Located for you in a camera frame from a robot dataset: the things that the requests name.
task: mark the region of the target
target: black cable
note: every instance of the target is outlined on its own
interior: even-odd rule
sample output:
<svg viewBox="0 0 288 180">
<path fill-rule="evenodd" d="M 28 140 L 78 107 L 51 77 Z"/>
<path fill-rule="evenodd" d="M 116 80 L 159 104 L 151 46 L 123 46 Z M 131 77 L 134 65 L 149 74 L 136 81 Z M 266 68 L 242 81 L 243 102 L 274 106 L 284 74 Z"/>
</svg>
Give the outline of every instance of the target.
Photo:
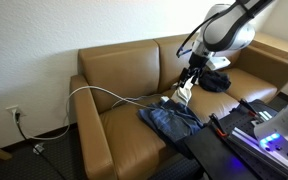
<svg viewBox="0 0 288 180">
<path fill-rule="evenodd" d="M 28 142 L 28 139 L 25 137 L 25 135 L 24 135 L 24 133 L 23 133 L 23 131 L 21 129 L 21 126 L 20 126 L 20 116 L 21 116 L 20 113 L 15 113 L 16 126 L 17 126 L 20 134 L 22 135 L 22 137 L 25 139 L 26 142 Z M 28 142 L 28 144 L 30 146 L 32 146 L 33 149 L 35 149 L 35 151 L 53 168 L 54 171 L 57 172 L 57 174 L 59 176 L 61 176 L 61 178 L 63 180 L 66 180 L 66 178 L 63 176 L 63 174 L 38 149 L 36 149 L 35 146 L 32 143 Z"/>
<path fill-rule="evenodd" d="M 210 21 L 211 19 L 215 18 L 217 15 L 219 15 L 220 13 L 216 13 L 213 16 L 211 16 L 210 18 L 206 19 L 204 22 L 202 22 L 200 25 L 198 25 L 192 32 L 190 35 L 187 36 L 187 38 L 184 40 L 183 44 L 180 46 L 180 48 L 178 48 L 177 52 L 176 52 L 176 56 L 180 57 L 183 54 L 186 54 L 188 52 L 190 52 L 192 49 L 190 50 L 186 50 L 184 51 L 184 53 L 179 54 L 181 51 L 183 51 L 183 47 L 185 46 L 185 44 L 192 38 L 192 36 L 196 33 L 197 30 L 199 30 L 205 23 L 207 23 L 208 21 Z"/>
<path fill-rule="evenodd" d="M 236 0 L 236 2 L 244 9 L 244 11 L 246 12 L 246 15 L 249 18 L 254 19 L 255 15 L 253 13 L 251 13 L 251 11 L 249 9 L 247 9 L 247 7 L 245 6 L 245 4 L 241 1 L 241 0 Z"/>
</svg>

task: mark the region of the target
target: brown leather couch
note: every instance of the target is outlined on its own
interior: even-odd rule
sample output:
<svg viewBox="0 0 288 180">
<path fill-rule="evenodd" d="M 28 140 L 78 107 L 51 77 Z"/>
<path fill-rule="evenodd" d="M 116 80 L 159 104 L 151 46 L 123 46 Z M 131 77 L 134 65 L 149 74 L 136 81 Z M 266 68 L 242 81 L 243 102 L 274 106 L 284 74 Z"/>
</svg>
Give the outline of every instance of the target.
<svg viewBox="0 0 288 180">
<path fill-rule="evenodd" d="M 175 56 L 186 35 L 128 42 L 81 49 L 78 52 L 80 75 L 71 78 L 71 91 L 82 86 L 98 86 L 121 97 L 152 94 L 171 96 L 170 90 L 190 54 Z M 288 61 L 260 49 L 222 52 L 231 60 L 223 71 L 231 79 L 225 93 L 212 93 L 199 86 L 192 88 L 189 107 L 203 121 L 215 113 L 219 118 L 238 105 L 238 100 L 261 99 L 269 102 L 288 82 Z M 171 157 L 167 146 L 137 116 L 142 108 L 124 104 L 105 92 L 83 89 L 72 97 L 82 147 L 85 171 L 89 179 L 147 179 Z M 149 104 L 160 96 L 144 98 Z"/>
</svg>

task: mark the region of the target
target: couch armrest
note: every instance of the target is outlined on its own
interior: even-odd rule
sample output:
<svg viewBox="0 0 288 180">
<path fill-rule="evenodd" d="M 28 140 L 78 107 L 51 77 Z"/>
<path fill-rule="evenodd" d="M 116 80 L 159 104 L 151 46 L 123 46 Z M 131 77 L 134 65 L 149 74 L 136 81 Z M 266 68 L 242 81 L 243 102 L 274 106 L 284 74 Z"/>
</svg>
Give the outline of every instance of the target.
<svg viewBox="0 0 288 180">
<path fill-rule="evenodd" d="M 88 86 L 81 75 L 71 77 L 71 91 Z M 85 171 L 89 179 L 117 179 L 112 156 L 92 93 L 83 89 L 72 95 Z"/>
<path fill-rule="evenodd" d="M 288 83 L 288 61 L 252 46 L 241 51 L 234 67 L 275 85 L 278 92 Z"/>
</svg>

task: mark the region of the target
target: blue light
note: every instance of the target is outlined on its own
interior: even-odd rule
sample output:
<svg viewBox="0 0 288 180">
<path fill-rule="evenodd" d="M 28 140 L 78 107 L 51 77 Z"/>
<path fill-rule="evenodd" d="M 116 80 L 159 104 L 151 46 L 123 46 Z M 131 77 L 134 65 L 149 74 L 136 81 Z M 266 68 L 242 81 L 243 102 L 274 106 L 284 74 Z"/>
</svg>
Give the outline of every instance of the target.
<svg viewBox="0 0 288 180">
<path fill-rule="evenodd" d="M 273 140 L 273 138 L 271 138 L 271 136 L 268 136 L 265 139 L 266 139 L 266 141 L 272 141 Z"/>
<path fill-rule="evenodd" d="M 234 156 L 231 156 L 230 158 L 230 167 L 234 168 L 234 170 L 237 172 L 245 170 L 243 163 Z"/>
<path fill-rule="evenodd" d="M 273 139 L 277 139 L 277 138 L 279 138 L 279 137 L 280 137 L 280 135 L 279 135 L 279 134 L 277 134 L 277 133 L 274 133 L 274 134 L 272 134 L 272 135 L 271 135 L 271 137 L 272 137 Z"/>
<path fill-rule="evenodd" d="M 261 140 L 261 144 L 266 144 L 266 143 L 267 143 L 267 141 L 265 139 Z"/>
</svg>

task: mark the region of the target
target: robotic arm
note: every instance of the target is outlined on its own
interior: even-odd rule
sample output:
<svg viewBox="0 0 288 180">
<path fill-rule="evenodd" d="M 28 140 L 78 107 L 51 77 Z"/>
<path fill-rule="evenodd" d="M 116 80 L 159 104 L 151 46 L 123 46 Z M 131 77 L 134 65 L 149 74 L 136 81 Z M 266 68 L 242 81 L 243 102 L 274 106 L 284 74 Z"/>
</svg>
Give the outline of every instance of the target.
<svg viewBox="0 0 288 180">
<path fill-rule="evenodd" d="M 247 22 L 266 8 L 273 0 L 236 0 L 234 4 L 213 6 L 205 19 L 211 18 L 196 38 L 189 68 L 184 68 L 179 86 L 193 77 L 192 83 L 200 76 L 206 62 L 214 52 L 242 49 L 249 45 L 255 31 Z"/>
</svg>

